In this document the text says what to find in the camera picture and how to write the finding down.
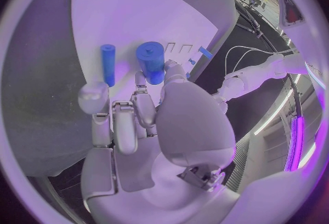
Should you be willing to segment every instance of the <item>blue foam cylinder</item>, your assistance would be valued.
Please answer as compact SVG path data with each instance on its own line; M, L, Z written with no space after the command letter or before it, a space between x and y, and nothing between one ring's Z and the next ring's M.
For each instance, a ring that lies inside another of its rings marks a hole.
M103 76L109 87L115 85L115 46L105 44L100 47L103 63Z
M136 50L140 68L148 83L156 85L165 79L165 50L159 42L145 42Z

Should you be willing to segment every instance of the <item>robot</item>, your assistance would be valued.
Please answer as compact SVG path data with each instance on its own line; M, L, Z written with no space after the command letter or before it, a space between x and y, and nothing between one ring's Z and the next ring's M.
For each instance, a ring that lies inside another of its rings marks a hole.
M164 70L159 107L143 73L136 73L131 99L112 104L113 132L107 85L80 90L79 105L92 115L94 145L83 166L82 194L97 223L200 223L210 213L208 223L219 223L239 196L221 185L221 170L235 155L227 101L267 79L307 73L299 54L274 54L227 74L210 95L188 81L182 65L169 60ZM214 214L218 206L227 212Z

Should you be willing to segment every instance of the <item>purple light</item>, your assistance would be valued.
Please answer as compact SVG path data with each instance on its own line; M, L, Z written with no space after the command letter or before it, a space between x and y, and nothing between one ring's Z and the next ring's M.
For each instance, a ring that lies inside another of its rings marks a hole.
M284 171L294 171L298 169L302 156L303 142L304 117L293 118L291 120L290 144Z

